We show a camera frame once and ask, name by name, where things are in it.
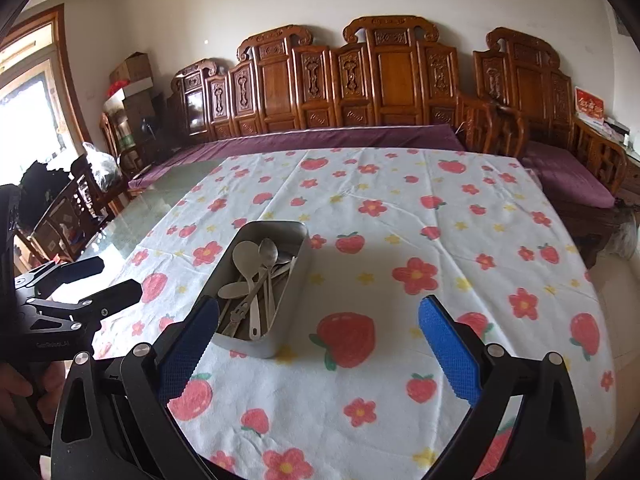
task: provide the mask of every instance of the floral tablecloth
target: floral tablecloth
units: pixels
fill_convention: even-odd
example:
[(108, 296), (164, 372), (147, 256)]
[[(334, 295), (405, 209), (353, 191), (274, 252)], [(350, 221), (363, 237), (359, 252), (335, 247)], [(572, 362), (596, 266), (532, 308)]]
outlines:
[[(203, 456), (248, 479), (421, 478), (468, 409), (417, 326), (429, 293), (512, 355), (560, 352), (588, 462), (612, 443), (613, 365), (596, 294), (512, 158), (404, 148), (229, 158), (114, 280), (142, 283), (142, 302), (104, 322), (97, 357), (124, 355), (183, 319), (236, 230), (256, 219), (308, 226), (308, 281), (276, 358), (210, 344), (170, 402)], [(479, 472), (495, 465), (516, 409), (517, 399)]]

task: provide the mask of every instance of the blue gripper pad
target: blue gripper pad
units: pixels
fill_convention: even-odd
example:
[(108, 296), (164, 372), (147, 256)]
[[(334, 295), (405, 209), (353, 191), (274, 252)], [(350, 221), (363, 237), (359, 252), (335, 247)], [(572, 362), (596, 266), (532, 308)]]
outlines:
[(456, 396), (475, 406), (482, 392), (478, 364), (430, 297), (420, 302), (418, 324)]
[(194, 306), (194, 316), (189, 314), (183, 321), (180, 339), (174, 342), (158, 367), (158, 401), (161, 406), (182, 395), (207, 344), (218, 329), (219, 316), (218, 302), (210, 296), (203, 296)]

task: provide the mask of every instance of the floor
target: floor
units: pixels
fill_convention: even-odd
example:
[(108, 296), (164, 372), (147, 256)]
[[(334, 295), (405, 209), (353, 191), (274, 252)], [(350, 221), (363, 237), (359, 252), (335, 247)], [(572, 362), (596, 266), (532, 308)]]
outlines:
[(614, 447), (590, 472), (593, 478), (625, 439), (640, 413), (640, 253), (629, 260), (599, 255), (590, 270), (609, 331), (616, 381), (616, 435)]

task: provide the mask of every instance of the glass table top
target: glass table top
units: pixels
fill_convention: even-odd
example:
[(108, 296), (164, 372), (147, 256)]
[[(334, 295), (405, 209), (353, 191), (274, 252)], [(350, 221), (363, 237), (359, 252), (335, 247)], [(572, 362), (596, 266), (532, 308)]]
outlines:
[(167, 171), (124, 211), (116, 216), (89, 242), (79, 260), (100, 256), (104, 270), (96, 276), (62, 285), (52, 294), (55, 301), (76, 303), (98, 290), (106, 288), (120, 272), (124, 261), (140, 240), (176, 205), (187, 192), (201, 181), (223, 159), (205, 160)]

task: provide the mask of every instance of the human hand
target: human hand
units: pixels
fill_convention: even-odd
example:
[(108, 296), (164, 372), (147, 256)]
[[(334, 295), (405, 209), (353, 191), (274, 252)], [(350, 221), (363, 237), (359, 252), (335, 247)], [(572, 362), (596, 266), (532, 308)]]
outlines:
[[(38, 399), (38, 410), (44, 422), (53, 424), (65, 384), (65, 364), (52, 362), (40, 381), (46, 392)], [(26, 424), (18, 416), (11, 395), (29, 397), (32, 393), (33, 387), (27, 379), (10, 364), (0, 363), (0, 417), (19, 430), (26, 431)]]

